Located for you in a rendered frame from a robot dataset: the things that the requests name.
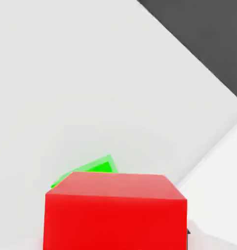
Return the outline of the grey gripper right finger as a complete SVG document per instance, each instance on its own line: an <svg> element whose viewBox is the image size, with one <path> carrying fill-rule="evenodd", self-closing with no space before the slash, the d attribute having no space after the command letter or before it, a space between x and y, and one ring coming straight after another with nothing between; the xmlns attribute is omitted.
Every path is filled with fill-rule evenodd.
<svg viewBox="0 0 237 250"><path fill-rule="evenodd" d="M194 221L187 221L187 250L237 250L237 245L204 233Z"/></svg>

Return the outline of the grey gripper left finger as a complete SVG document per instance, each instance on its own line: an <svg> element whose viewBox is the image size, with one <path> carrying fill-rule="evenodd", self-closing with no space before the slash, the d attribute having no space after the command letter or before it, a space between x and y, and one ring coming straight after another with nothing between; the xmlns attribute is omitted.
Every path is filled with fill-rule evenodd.
<svg viewBox="0 0 237 250"><path fill-rule="evenodd" d="M17 224L6 227L5 250L42 250L43 225Z"/></svg>

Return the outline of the small red cube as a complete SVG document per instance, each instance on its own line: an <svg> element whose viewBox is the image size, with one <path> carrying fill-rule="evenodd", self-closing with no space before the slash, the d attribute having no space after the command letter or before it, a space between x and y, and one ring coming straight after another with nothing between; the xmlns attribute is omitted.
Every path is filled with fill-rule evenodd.
<svg viewBox="0 0 237 250"><path fill-rule="evenodd" d="M46 193L43 250L187 250L187 199L162 175L73 172Z"/></svg>

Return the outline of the small green cube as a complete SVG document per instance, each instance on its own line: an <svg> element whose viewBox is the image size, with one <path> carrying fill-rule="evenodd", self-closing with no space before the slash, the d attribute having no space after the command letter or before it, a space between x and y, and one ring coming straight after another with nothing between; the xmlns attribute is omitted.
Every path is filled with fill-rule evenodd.
<svg viewBox="0 0 237 250"><path fill-rule="evenodd" d="M75 168L62 176L60 176L52 185L51 188L57 186L67 176L73 172L103 172L103 173L118 173L115 162L111 155L106 155L81 167Z"/></svg>

